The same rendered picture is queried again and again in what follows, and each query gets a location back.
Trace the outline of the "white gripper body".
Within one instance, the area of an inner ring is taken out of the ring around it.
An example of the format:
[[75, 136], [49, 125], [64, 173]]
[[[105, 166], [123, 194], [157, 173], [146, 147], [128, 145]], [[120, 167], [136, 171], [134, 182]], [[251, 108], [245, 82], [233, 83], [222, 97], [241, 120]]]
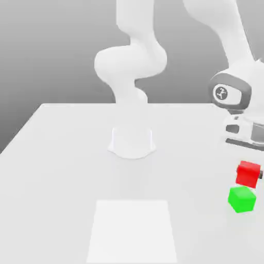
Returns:
[[264, 146], [227, 138], [224, 154], [233, 159], [264, 159]]

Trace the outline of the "small red cube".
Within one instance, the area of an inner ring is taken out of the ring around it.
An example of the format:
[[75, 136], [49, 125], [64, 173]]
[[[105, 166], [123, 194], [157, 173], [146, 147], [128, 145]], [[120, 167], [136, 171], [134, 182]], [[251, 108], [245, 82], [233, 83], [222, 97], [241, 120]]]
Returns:
[[237, 184], [255, 189], [261, 175], [261, 165], [242, 160], [238, 164], [236, 172]]

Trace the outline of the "small green cube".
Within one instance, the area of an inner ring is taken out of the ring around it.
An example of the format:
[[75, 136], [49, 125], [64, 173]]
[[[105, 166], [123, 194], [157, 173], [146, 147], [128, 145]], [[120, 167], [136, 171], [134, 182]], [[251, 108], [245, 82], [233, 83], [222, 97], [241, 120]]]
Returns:
[[256, 195], [246, 186], [231, 187], [227, 201], [236, 213], [249, 212], [254, 209]]

